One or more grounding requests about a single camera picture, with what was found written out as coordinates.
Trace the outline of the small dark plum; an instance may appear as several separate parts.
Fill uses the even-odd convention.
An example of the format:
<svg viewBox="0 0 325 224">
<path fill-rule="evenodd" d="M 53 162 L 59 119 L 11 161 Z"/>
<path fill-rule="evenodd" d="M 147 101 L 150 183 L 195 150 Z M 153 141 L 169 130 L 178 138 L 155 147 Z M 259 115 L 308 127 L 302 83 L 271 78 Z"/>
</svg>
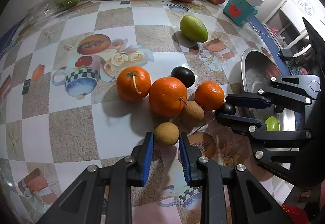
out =
<svg viewBox="0 0 325 224">
<path fill-rule="evenodd" d="M 224 102 L 223 105 L 219 108 L 221 114 L 235 115 L 236 108 L 227 102 Z"/>
</svg>

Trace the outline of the brown longan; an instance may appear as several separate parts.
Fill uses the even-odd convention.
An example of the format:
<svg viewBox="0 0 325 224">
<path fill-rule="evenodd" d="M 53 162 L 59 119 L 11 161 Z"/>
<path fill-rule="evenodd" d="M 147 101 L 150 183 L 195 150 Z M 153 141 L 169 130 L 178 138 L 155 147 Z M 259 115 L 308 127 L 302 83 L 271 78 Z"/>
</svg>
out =
<svg viewBox="0 0 325 224">
<path fill-rule="evenodd" d="M 187 101 L 181 112 L 181 118 L 187 122 L 198 122 L 204 118 L 203 108 L 195 101 Z"/>
<path fill-rule="evenodd" d="M 179 129 L 175 124 L 165 122 L 155 128 L 154 139 L 161 147 L 173 146 L 177 143 L 179 134 Z"/>
</svg>

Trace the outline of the large orange mandarin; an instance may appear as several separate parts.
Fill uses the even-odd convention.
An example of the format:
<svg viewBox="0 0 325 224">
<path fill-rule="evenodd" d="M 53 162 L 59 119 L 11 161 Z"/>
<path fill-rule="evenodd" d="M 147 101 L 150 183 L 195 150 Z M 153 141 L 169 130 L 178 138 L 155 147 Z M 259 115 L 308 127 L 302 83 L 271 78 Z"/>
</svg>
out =
<svg viewBox="0 0 325 224">
<path fill-rule="evenodd" d="M 187 104 L 187 89 L 177 78 L 171 76 L 159 78 L 150 88 L 149 104 L 154 113 L 174 117 Z"/>
</svg>

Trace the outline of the orange mandarin with stem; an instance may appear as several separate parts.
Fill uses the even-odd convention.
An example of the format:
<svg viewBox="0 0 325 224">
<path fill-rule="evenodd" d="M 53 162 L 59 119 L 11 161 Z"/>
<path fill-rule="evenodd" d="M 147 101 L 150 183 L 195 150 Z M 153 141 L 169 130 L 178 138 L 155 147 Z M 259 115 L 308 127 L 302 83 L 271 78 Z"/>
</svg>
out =
<svg viewBox="0 0 325 224">
<path fill-rule="evenodd" d="M 128 102 L 137 102 L 149 94 L 151 78 L 142 67 L 130 66 L 120 72 L 116 87 L 120 98 Z"/>
</svg>

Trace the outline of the green mango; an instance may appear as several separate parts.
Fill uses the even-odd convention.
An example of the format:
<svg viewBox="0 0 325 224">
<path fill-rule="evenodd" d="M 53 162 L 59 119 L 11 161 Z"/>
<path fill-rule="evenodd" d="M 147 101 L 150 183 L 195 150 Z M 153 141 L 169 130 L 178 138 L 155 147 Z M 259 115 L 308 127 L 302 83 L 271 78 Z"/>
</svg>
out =
<svg viewBox="0 0 325 224">
<path fill-rule="evenodd" d="M 194 42 L 206 42 L 208 39 L 206 26 L 194 16 L 185 15 L 180 21 L 180 30 L 186 38 Z"/>
</svg>

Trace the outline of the green fruit in bowl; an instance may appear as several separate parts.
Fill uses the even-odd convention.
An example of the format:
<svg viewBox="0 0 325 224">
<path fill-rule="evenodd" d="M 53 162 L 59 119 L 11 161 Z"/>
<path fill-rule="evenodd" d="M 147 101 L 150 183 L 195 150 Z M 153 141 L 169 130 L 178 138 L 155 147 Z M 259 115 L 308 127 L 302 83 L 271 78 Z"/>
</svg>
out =
<svg viewBox="0 0 325 224">
<path fill-rule="evenodd" d="M 267 131 L 269 132 L 278 132 L 280 131 L 280 123 L 278 119 L 274 116 L 270 116 L 265 120 L 265 124 L 267 126 Z"/>
</svg>

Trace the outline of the black power adapter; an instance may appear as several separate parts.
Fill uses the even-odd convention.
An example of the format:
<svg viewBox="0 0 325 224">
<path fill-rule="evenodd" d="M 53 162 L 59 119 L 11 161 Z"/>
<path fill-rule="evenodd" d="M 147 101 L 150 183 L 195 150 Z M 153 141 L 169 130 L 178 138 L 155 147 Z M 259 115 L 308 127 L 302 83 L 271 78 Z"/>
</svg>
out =
<svg viewBox="0 0 325 224">
<path fill-rule="evenodd" d="M 278 52 L 278 57 L 283 61 L 283 62 L 289 62 L 292 59 L 294 59 L 293 53 L 290 49 L 280 49 Z"/>
</svg>

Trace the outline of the steel bowl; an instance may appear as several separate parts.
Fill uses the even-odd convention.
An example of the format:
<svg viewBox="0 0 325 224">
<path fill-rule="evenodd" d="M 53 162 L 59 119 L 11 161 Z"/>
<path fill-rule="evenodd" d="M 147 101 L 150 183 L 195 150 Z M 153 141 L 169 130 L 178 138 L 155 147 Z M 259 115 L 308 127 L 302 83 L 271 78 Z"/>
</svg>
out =
<svg viewBox="0 0 325 224">
<path fill-rule="evenodd" d="M 271 78 L 281 76 L 276 64 L 257 49 L 247 49 L 241 58 L 242 91 L 257 93 L 259 89 L 270 86 Z M 244 108 L 244 116 L 265 122 L 273 116 L 279 122 L 281 131 L 295 131 L 295 112 L 272 105 L 264 110 Z"/>
</svg>

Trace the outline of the white shelf rack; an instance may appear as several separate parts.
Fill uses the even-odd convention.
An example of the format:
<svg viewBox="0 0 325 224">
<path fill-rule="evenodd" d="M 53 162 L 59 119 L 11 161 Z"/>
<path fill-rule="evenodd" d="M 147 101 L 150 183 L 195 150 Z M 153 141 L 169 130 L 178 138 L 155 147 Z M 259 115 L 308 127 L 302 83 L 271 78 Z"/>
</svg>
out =
<svg viewBox="0 0 325 224">
<path fill-rule="evenodd" d="M 324 4 L 320 0 L 282 0 L 263 21 L 268 30 L 275 29 L 281 48 L 296 48 L 309 43 L 304 24 L 307 20 L 324 37 Z"/>
</svg>

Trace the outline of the teal toy box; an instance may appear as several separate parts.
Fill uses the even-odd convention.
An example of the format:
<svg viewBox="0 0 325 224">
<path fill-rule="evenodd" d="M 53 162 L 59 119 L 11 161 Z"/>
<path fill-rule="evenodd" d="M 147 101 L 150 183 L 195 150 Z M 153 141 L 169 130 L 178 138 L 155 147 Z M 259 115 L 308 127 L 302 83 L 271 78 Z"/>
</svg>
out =
<svg viewBox="0 0 325 224">
<path fill-rule="evenodd" d="M 229 0 L 223 9 L 223 13 L 240 26 L 246 24 L 250 17 L 255 16 L 258 9 L 246 0 Z"/>
</svg>

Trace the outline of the patterned tablecloth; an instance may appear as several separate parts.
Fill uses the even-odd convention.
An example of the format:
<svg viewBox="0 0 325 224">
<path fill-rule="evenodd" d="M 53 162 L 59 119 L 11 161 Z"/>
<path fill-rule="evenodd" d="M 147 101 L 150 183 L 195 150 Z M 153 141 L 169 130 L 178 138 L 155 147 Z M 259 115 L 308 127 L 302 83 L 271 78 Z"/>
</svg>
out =
<svg viewBox="0 0 325 224">
<path fill-rule="evenodd" d="M 1 189 L 18 223 L 36 223 L 87 166 L 114 164 L 166 122 L 147 99 L 119 97 L 122 69 L 141 66 L 156 81 L 188 68 L 189 100 L 206 81 L 240 91 L 244 51 L 269 49 L 252 25 L 234 25 L 222 10 L 205 0 L 95 0 L 2 37 Z M 206 26 L 206 42 L 181 33 L 185 15 Z"/>
</svg>

